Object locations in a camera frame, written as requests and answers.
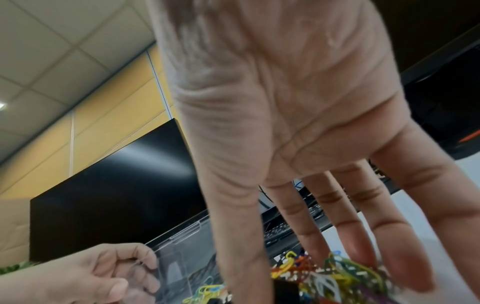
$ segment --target computer screen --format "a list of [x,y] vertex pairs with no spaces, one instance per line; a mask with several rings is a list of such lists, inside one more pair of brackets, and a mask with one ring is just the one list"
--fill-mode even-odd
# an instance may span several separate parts
[[146,243],[205,213],[189,150],[171,120],[32,199],[30,260]]

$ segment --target ceiling tile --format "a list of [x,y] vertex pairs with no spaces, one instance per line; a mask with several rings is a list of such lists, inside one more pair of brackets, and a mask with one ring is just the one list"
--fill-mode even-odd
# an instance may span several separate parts
[[0,75],[26,85],[70,44],[8,1],[0,1]]
[[14,0],[51,29],[72,43],[79,42],[125,0]]
[[80,47],[116,71],[154,40],[140,17],[131,8],[125,8]]
[[10,99],[20,92],[21,89],[21,86],[0,78],[0,102],[10,101]]
[[82,51],[75,50],[34,83],[32,88],[73,105],[110,75]]
[[0,130],[0,162],[18,149],[28,137]]
[[34,135],[63,114],[68,107],[33,91],[25,91],[0,111],[0,130]]
[[133,7],[140,14],[142,19],[145,20],[150,26],[152,26],[147,2],[145,0],[132,0],[132,3]]

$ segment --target clear plastic box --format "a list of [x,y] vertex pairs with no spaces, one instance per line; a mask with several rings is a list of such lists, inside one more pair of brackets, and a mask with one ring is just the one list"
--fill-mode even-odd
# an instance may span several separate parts
[[[126,279],[129,291],[125,304],[203,304],[208,296],[193,297],[204,285],[222,285],[216,263],[210,219],[206,216],[167,240],[152,246],[158,269],[134,265]],[[209,293],[200,290],[200,294]]]

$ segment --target pile of paper clips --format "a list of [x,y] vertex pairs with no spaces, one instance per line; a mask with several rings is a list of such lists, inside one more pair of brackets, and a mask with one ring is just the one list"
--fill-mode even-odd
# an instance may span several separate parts
[[[296,302],[301,304],[399,304],[394,297],[400,289],[385,272],[334,253],[319,267],[307,254],[290,251],[272,268],[271,277],[295,285]],[[232,295],[226,286],[212,283],[209,277],[182,304],[231,303]]]

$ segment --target hand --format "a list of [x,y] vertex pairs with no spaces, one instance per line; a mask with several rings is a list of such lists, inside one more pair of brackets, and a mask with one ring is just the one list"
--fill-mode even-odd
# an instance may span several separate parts
[[352,259],[375,265],[340,184],[393,278],[418,291],[434,287],[421,243],[366,158],[419,204],[480,295],[479,190],[410,118],[370,1],[150,0],[149,8],[236,303],[272,303],[259,184],[316,261],[329,251],[294,178]]
[[[113,303],[155,302],[146,292],[128,289],[132,279],[155,292],[160,282],[133,260],[157,268],[154,252],[142,244],[102,244],[32,268],[5,275],[0,280],[0,303]],[[9,301],[9,298],[22,297]]]

